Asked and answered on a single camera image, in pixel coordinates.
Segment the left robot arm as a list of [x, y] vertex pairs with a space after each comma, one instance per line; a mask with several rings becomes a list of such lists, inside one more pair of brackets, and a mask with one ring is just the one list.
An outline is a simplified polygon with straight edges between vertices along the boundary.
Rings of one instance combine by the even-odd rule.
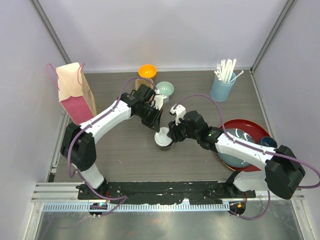
[[79, 125], [70, 123], [64, 132], [60, 153], [90, 185], [89, 194], [100, 200], [107, 192], [107, 181], [96, 165], [96, 143], [119, 123], [134, 116], [146, 127], [159, 132], [166, 99], [159, 90], [145, 84], [138, 90], [122, 93], [106, 110]]

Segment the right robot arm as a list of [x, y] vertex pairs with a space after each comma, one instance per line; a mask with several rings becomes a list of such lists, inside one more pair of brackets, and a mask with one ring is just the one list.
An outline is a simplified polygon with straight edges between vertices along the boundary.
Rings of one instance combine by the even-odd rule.
[[226, 181], [226, 193], [233, 198], [247, 191], [270, 191], [279, 198], [289, 200], [306, 172], [295, 161], [286, 146], [265, 147], [230, 135], [219, 127], [208, 126], [195, 110], [171, 108], [175, 117], [168, 124], [168, 137], [174, 143], [195, 140], [203, 149], [225, 154], [257, 167], [258, 171], [236, 171]]

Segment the white cup lid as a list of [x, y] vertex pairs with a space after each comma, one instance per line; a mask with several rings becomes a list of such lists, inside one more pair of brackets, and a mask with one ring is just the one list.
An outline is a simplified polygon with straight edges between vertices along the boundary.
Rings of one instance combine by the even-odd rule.
[[170, 129], [168, 127], [161, 127], [159, 132], [156, 132], [154, 135], [155, 143], [160, 147], [167, 147], [169, 146], [173, 140], [168, 137]]

